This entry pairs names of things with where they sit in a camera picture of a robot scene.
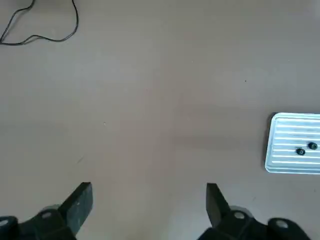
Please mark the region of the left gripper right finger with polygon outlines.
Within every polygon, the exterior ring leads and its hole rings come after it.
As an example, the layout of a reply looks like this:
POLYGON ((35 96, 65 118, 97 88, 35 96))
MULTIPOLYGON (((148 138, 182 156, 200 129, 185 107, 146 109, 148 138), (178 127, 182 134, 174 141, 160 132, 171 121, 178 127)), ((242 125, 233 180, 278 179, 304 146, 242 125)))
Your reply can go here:
POLYGON ((308 240, 310 237, 294 221, 271 218, 267 224, 246 212, 233 210, 216 183, 206 185, 206 212, 211 223, 200 240, 308 240))

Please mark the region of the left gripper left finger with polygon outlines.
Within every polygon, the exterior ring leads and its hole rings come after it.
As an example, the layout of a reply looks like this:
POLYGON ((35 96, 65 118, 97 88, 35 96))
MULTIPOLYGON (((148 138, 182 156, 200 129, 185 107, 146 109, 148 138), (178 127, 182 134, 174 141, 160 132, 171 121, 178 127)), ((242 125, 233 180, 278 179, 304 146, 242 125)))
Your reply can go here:
POLYGON ((93 208, 93 187, 82 182, 66 200, 47 207, 27 221, 15 216, 0 217, 2 240, 75 240, 93 208))

